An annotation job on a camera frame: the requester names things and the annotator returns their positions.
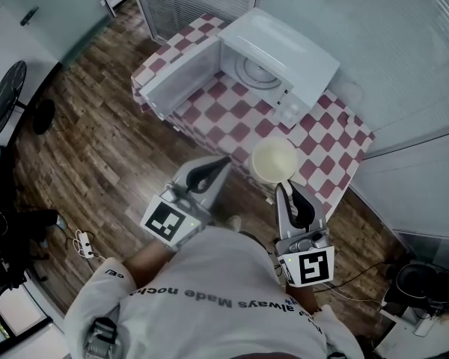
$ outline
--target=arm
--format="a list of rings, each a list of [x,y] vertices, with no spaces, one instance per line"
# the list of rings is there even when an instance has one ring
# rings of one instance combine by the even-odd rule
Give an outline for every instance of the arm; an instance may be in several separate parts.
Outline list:
[[[301,307],[308,311],[311,315],[321,310],[317,303],[312,286],[291,287],[288,283],[286,283],[286,293],[292,296],[301,305]]]
[[[314,321],[323,330],[326,342],[333,352],[341,352],[348,359],[364,359],[361,347],[351,331],[336,317],[330,306],[323,309],[317,303],[312,286],[291,287],[286,284],[286,293],[292,296],[306,311],[313,315]]]
[[[85,335],[94,320],[109,315],[137,286],[148,284],[172,257],[155,240],[123,263],[108,258],[97,269],[65,316],[65,336],[73,359],[82,358]]]
[[[158,240],[152,241],[148,246],[123,262],[138,288],[151,282],[162,267],[173,257],[174,252],[168,250]]]

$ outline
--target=white bowl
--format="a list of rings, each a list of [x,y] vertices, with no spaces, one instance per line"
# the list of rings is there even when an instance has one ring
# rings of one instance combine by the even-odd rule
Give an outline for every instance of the white bowl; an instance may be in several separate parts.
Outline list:
[[[291,178],[298,166],[296,148],[286,138],[267,137],[256,144],[249,159],[251,175],[261,183],[280,183]]]

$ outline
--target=white wall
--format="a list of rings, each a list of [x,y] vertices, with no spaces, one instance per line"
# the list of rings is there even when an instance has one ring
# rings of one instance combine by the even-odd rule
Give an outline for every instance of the white wall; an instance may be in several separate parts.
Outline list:
[[[58,308],[55,302],[48,296],[43,289],[40,282],[34,277],[30,277],[28,273],[25,273],[27,281],[22,285],[25,287],[27,293],[38,304],[38,307],[50,318],[53,319],[53,323],[61,330],[64,331],[65,314]]]
[[[449,322],[435,323],[425,337],[414,335],[405,325],[397,324],[376,348],[382,358],[424,359],[449,351]]]
[[[449,270],[449,239],[400,233],[399,237],[416,254],[418,260]]]
[[[64,56],[108,11],[100,0],[0,0],[19,22],[33,7],[38,12],[30,20],[26,31],[57,60]]]
[[[15,335],[20,335],[46,316],[23,286],[0,295],[0,315]]]
[[[0,4],[0,81],[19,60],[25,60],[28,65],[27,77],[19,98],[27,104],[57,60],[20,27],[16,19]],[[7,145],[19,117],[19,113],[12,114],[0,134],[0,145]]]
[[[449,135],[365,159],[351,184],[392,230],[449,238]]]
[[[259,0],[339,62],[332,90],[370,152],[449,127],[449,0]]]
[[[0,355],[0,359],[63,359],[69,353],[64,334],[51,324]]]

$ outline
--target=person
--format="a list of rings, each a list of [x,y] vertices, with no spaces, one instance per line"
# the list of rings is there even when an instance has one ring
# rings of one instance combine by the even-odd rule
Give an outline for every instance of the person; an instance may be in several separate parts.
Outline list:
[[[31,262],[48,257],[32,255],[30,241],[47,248],[46,228],[55,225],[62,230],[67,228],[65,219],[54,209],[27,212],[0,209],[0,287],[18,289],[26,281],[26,269],[40,278]]]
[[[118,308],[123,358],[359,359],[351,332],[310,287],[281,287],[267,251],[207,227],[177,253],[153,240],[119,263],[108,258],[65,317],[73,359],[95,318]]]

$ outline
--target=white shirt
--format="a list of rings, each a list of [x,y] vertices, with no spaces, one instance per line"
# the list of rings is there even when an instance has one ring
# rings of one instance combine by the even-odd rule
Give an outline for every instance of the white shirt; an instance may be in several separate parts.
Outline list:
[[[193,237],[141,289],[121,263],[107,259],[65,318],[73,359],[82,358],[85,333],[95,318],[117,305],[126,359],[230,359],[269,352],[364,358],[330,306],[309,315],[281,288],[267,252],[222,228],[208,227]]]

